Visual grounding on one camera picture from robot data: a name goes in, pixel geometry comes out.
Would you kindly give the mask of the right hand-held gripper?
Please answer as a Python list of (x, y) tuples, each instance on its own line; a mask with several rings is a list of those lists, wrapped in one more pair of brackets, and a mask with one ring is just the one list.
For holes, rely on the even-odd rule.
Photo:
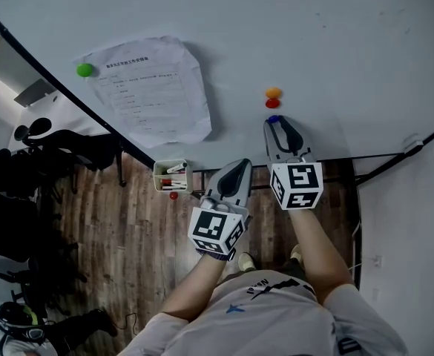
[(312, 138), (294, 119), (278, 116), (277, 130), (263, 124), (269, 157), (269, 185), (284, 211), (314, 208), (323, 193), (322, 165), (312, 153)]

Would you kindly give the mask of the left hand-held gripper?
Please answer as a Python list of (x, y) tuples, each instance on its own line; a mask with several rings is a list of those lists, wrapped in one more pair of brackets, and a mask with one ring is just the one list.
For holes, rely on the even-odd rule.
[(188, 228), (188, 238), (198, 253), (235, 255), (236, 244), (248, 227), (249, 210), (245, 207), (252, 171), (251, 161), (244, 158), (227, 164), (210, 178), (206, 196), (193, 208)]

